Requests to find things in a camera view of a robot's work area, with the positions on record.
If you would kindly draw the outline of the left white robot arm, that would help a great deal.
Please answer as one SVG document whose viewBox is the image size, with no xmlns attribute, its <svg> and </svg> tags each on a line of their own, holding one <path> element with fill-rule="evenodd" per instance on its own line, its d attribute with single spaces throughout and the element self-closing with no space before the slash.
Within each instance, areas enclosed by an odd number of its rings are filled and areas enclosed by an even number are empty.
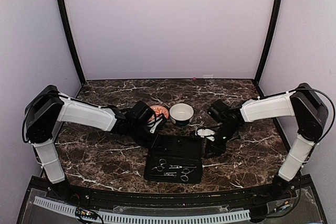
<svg viewBox="0 0 336 224">
<path fill-rule="evenodd" d="M 22 124 L 22 140 L 35 149 L 53 191 L 63 201 L 74 197 L 74 189 L 66 181 L 61 166 L 53 131 L 56 123 L 75 123 L 94 127 L 112 134 L 131 137 L 139 146 L 151 148 L 158 135 L 150 131 L 148 120 L 154 111 L 143 101 L 130 109 L 99 106 L 71 98 L 48 85 L 26 107 Z"/>
</svg>

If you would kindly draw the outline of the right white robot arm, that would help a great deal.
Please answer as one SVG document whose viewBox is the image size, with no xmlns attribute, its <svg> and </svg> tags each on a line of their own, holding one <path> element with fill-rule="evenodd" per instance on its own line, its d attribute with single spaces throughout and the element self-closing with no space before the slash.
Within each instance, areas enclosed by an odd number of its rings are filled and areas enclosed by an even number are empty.
<svg viewBox="0 0 336 224">
<path fill-rule="evenodd" d="M 268 187 L 269 197 L 280 199 L 288 191 L 287 182 L 295 177 L 329 132 L 325 128 L 329 111 L 320 98 L 323 94 L 309 84 L 301 83 L 292 90 L 251 98 L 234 106 L 228 106 L 222 100 L 215 101 L 207 113 L 219 127 L 209 135 L 202 134 L 206 138 L 205 157 L 224 154 L 227 142 L 243 124 L 279 120 L 285 136 L 293 138 L 289 142 L 289 153 L 278 170 L 279 180 Z"/>
</svg>

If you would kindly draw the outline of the black zippered tool case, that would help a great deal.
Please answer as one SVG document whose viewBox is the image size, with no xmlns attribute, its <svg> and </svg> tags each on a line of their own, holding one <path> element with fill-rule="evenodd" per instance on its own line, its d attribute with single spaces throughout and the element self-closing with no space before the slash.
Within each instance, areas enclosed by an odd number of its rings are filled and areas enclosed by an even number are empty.
<svg viewBox="0 0 336 224">
<path fill-rule="evenodd" d="M 155 145 L 160 141 L 177 141 L 182 140 L 183 145 L 176 148 L 156 148 Z M 199 155 L 172 155 L 166 152 L 166 149 L 177 149 L 184 151 L 199 151 Z M 165 170 L 158 172 L 152 170 L 153 167 L 159 165 L 160 159 L 166 159 L 167 164 Z M 181 165 L 180 169 L 169 169 L 169 165 Z M 193 170 L 188 176 L 189 181 L 183 182 L 180 180 L 180 172 L 184 168 Z M 176 177 L 163 176 L 165 172 L 177 172 Z M 171 135 L 159 135 L 154 145 L 148 151 L 146 165 L 144 170 L 144 179 L 154 182 L 166 182 L 166 183 L 183 183 L 183 184 L 199 184 L 202 180 L 202 139 L 196 136 L 171 136 Z"/>
</svg>

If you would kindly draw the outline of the silver thinning scissors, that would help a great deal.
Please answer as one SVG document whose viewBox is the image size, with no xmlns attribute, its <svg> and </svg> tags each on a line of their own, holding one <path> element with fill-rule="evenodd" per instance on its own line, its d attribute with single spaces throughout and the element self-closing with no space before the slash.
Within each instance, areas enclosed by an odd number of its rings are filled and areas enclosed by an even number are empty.
<svg viewBox="0 0 336 224">
<path fill-rule="evenodd" d="M 193 170 L 190 170 L 189 168 L 184 168 L 181 172 L 180 172 L 180 180 L 183 182 L 187 182 L 189 181 L 189 174 L 192 172 Z M 163 173 L 163 176 L 172 176 L 172 177 L 176 177 L 177 176 L 177 172 L 165 172 Z"/>
</svg>

